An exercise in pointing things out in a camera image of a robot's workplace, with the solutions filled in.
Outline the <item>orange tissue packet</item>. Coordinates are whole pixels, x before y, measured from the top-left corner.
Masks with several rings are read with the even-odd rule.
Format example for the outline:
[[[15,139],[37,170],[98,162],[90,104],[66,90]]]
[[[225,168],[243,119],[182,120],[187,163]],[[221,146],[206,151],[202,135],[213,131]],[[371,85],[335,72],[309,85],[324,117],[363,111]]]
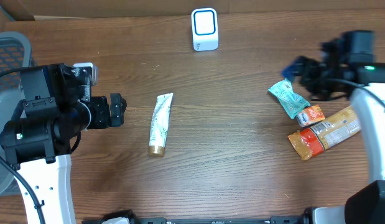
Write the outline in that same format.
[[[319,105],[313,105],[303,109],[295,118],[303,128],[324,120],[325,115]]]

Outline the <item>teal snack packet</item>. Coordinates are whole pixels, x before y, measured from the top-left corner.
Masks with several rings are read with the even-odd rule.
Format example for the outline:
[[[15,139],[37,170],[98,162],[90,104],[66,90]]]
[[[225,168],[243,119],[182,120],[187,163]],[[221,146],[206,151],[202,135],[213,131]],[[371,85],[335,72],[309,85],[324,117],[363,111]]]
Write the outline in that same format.
[[[303,109],[310,106],[305,98],[294,92],[287,78],[271,86],[268,91],[279,100],[290,119],[294,119]]]

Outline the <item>white shampoo tube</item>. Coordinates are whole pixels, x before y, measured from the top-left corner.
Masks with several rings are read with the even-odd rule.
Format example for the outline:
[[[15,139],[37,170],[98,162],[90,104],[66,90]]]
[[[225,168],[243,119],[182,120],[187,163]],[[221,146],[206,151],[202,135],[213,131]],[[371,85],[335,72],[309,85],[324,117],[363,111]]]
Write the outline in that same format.
[[[173,96],[173,93],[167,93],[157,97],[149,135],[150,156],[164,156]]]

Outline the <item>orange spaghetti packet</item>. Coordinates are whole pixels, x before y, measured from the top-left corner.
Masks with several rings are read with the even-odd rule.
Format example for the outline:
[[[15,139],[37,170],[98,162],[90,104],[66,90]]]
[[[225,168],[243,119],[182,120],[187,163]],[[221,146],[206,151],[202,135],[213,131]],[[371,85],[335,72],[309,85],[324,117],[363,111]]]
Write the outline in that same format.
[[[354,136],[360,130],[358,117],[349,106],[287,138],[301,159],[308,160]]]

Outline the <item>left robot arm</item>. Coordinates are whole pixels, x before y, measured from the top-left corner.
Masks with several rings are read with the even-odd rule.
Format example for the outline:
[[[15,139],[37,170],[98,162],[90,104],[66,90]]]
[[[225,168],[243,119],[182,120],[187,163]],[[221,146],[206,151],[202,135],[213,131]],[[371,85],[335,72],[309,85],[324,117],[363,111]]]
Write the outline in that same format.
[[[17,180],[28,223],[75,223],[71,154],[83,130],[123,125],[126,100],[92,96],[92,63],[12,68],[0,78],[11,73],[19,73],[24,98],[0,133],[0,163]]]

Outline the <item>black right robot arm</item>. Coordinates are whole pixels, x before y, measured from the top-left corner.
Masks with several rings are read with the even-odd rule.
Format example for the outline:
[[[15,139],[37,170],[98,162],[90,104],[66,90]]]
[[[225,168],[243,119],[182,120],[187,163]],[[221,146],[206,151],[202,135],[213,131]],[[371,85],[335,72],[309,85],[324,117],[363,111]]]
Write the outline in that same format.
[[[375,60],[374,32],[353,30],[322,44],[318,62],[297,57],[282,75],[318,101],[340,92],[351,102],[364,140],[369,184],[338,207],[306,209],[302,223],[385,223],[385,63]]]

